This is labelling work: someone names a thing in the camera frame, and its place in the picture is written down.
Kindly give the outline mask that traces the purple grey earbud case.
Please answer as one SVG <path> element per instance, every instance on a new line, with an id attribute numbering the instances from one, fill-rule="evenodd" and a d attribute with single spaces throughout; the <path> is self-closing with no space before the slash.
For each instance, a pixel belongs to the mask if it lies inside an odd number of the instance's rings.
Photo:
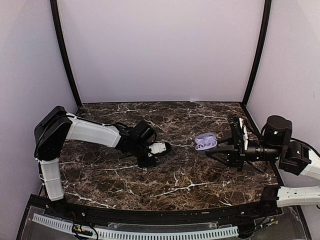
<path id="1" fill-rule="evenodd" d="M 207 133 L 198 135 L 194 139 L 194 142 L 195 142 L 195 146 L 197 144 L 205 144 L 207 146 L 206 150 L 200 150 L 200 151 L 197 151 L 195 147 L 196 152 L 202 155 L 204 155 L 206 151 L 216 148 L 218 145 L 217 137 L 213 132 L 207 132 Z"/>

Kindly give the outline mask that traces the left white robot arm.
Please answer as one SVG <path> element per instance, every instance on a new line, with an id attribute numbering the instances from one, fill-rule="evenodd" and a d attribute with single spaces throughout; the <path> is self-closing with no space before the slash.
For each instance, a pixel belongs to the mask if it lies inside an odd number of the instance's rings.
<path id="1" fill-rule="evenodd" d="M 156 138 L 155 130 L 145 121 L 134 127 L 123 123 L 97 123 L 66 112 L 56 106 L 34 130 L 34 157 L 40 167 L 40 174 L 47 192 L 53 201 L 51 210 L 60 218 L 67 218 L 70 206 L 62 199 L 64 191 L 61 182 L 59 159 L 65 141 L 82 141 L 103 145 L 134 156 L 141 168 L 153 166 L 159 154 L 166 151 L 164 142 L 149 141 Z"/>

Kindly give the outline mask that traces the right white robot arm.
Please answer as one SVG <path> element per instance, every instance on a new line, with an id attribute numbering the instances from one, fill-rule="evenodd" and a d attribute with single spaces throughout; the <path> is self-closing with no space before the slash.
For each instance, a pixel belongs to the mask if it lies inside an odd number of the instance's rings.
<path id="1" fill-rule="evenodd" d="M 219 140 L 216 147 L 204 154 L 229 168 L 243 169 L 244 163 L 278 163 L 279 169 L 314 179 L 320 178 L 320 154 L 309 144 L 292 138 L 293 124 L 279 115 L 267 118 L 258 138 L 251 141 L 245 121 L 237 115 L 228 118 L 231 137 Z M 320 187 L 285 187 L 268 185 L 261 200 L 255 205 L 255 213 L 266 217 L 275 206 L 320 205 Z"/>

